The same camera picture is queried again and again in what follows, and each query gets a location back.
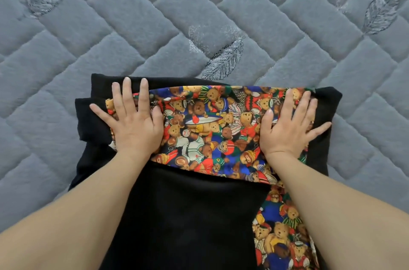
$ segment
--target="person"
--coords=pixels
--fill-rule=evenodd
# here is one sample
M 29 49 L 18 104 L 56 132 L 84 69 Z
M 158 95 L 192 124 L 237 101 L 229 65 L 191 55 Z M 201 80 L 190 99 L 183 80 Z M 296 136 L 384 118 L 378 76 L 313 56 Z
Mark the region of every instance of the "person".
M 90 108 L 115 133 L 118 153 L 83 183 L 0 234 L 0 269 L 98 269 L 123 214 L 129 192 L 161 143 L 163 117 L 150 114 L 148 82 L 141 81 L 139 109 L 131 81 L 112 85 L 119 120 Z M 287 92 L 281 116 L 261 123 L 260 147 L 286 189 L 331 269 L 405 269 L 409 215 L 332 180 L 298 161 L 325 123 L 306 133 L 317 100 L 306 91 L 292 115 Z

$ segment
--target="black fabric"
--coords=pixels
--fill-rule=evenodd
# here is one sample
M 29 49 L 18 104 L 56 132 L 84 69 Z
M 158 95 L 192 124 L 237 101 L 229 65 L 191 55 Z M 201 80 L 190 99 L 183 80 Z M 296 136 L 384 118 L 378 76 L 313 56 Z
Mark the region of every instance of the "black fabric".
M 91 99 L 76 100 L 79 135 L 87 145 L 70 189 L 115 155 L 108 146 L 109 128 L 90 111 L 89 102 L 106 109 L 112 82 L 122 84 L 123 78 L 94 74 Z M 221 85 L 193 78 L 147 79 L 150 89 Z M 131 80 L 132 91 L 139 92 L 141 77 Z M 319 126 L 332 120 L 341 94 L 320 88 L 315 96 L 319 103 L 314 126 Z M 307 164 L 325 175 L 329 140 L 330 130 L 310 143 L 307 156 Z M 101 269 L 256 269 L 251 224 L 269 188 L 149 161 L 130 192 Z M 320 255 L 319 261 L 325 269 Z

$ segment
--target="forearm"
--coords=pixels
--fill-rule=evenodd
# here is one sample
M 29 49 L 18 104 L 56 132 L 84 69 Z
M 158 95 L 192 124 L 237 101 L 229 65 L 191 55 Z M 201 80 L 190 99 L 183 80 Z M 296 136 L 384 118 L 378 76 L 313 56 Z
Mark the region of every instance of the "forearm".
M 146 160 L 117 154 L 66 195 L 4 231 L 0 268 L 97 269 Z
M 267 160 L 331 269 L 404 268 L 409 215 L 287 154 L 276 153 Z

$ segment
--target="plush gray surface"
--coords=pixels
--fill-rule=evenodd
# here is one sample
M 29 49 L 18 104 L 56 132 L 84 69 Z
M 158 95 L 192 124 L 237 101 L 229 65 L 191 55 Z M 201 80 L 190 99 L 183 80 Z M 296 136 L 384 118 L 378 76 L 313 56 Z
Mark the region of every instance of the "plush gray surface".
M 0 230 L 74 177 L 91 73 L 198 76 L 243 36 L 223 81 L 337 88 L 330 176 L 409 212 L 409 1 L 372 1 L 0 0 Z

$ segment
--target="person's left arm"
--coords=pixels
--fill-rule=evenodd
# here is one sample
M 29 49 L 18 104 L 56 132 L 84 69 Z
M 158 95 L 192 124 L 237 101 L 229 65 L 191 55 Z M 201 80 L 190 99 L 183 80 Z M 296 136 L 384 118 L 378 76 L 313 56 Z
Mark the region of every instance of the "person's left arm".
M 163 135 L 159 107 L 150 114 L 148 82 L 141 81 L 138 111 L 125 78 L 114 83 L 116 121 L 91 109 L 114 131 L 118 153 L 104 167 L 0 234 L 0 269 L 98 269 L 118 227 L 130 190 Z

